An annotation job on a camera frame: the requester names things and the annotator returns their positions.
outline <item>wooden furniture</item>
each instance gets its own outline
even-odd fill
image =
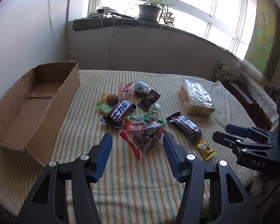
[[[232,82],[223,82],[223,86],[240,102],[257,127],[271,130],[272,122],[255,100],[250,99],[241,88]]]

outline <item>lace cloth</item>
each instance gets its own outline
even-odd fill
[[[256,103],[263,109],[270,121],[272,122],[271,131],[274,132],[278,127],[279,116],[277,113],[276,102],[265,92],[264,87],[256,80],[241,72],[237,78],[241,83],[247,85],[248,91],[256,101]]]

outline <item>snack wrapper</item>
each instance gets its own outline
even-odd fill
[[[149,107],[149,110],[156,112],[156,113],[160,113],[160,107],[161,107],[161,105],[159,103],[155,102],[154,104],[152,104]]]
[[[179,97],[187,114],[209,117],[215,111],[210,95],[199,83],[185,79]]]
[[[138,98],[145,98],[152,87],[142,81],[131,82],[125,86],[122,92],[132,93]]]
[[[117,105],[115,105],[107,116],[101,118],[101,121],[121,129],[123,118],[132,109],[135,110],[136,105],[128,100],[122,99],[117,103]]]
[[[159,140],[166,133],[162,127],[164,124],[164,121],[152,114],[143,117],[129,116],[125,119],[120,136],[129,143],[137,160],[140,160],[146,151],[155,150],[161,145]]]
[[[200,151],[205,161],[209,160],[213,155],[216,154],[215,150],[211,150],[207,141],[202,137],[196,144],[195,147]]]
[[[188,118],[181,115],[180,112],[172,114],[171,116],[167,117],[166,120],[175,123],[182,132],[184,132],[191,140],[194,141],[195,147],[200,151],[205,161],[209,160],[213,155],[216,154],[216,151],[211,150],[205,138],[202,137],[200,128]]]
[[[147,112],[151,105],[154,104],[161,96],[154,90],[150,90],[147,96],[138,103],[138,107]]]
[[[98,102],[96,108],[99,109],[104,116],[107,116],[112,111],[112,108],[105,102]]]

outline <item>open cardboard box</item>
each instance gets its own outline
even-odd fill
[[[0,100],[0,147],[46,166],[80,84],[77,62],[39,65]]]

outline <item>bed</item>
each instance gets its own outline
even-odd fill
[[[210,147],[217,151],[211,162],[226,160],[244,186],[251,183],[253,171],[236,164],[230,149],[213,142],[213,132],[224,131],[225,125],[254,126],[241,104],[220,82],[202,78],[153,74],[131,71],[80,70],[79,86],[57,135],[52,160],[59,163],[73,161],[98,144],[105,132],[113,136],[113,148],[105,173],[97,184],[93,184],[93,195],[102,223],[171,223],[174,222],[181,202],[184,185],[173,178],[162,147],[148,152],[137,161],[129,145],[119,136],[120,131],[100,121],[101,113],[95,104],[101,93],[118,93],[118,85],[133,81],[144,81],[161,94],[161,112],[153,113],[165,120],[167,116],[181,111],[183,105],[178,97],[184,78],[200,83],[210,94],[215,112],[210,118],[187,115],[200,126]],[[123,97],[137,104],[140,99],[131,94]],[[133,115],[143,116],[145,112],[137,107]],[[174,125],[166,123],[165,128],[178,144],[189,153],[201,157],[190,140]],[[17,216],[29,190],[42,171],[42,167],[28,163],[0,149],[0,204],[13,216]],[[67,185],[67,209],[69,223],[75,223],[72,205],[71,184]],[[209,182],[205,181],[203,210],[209,201]]]

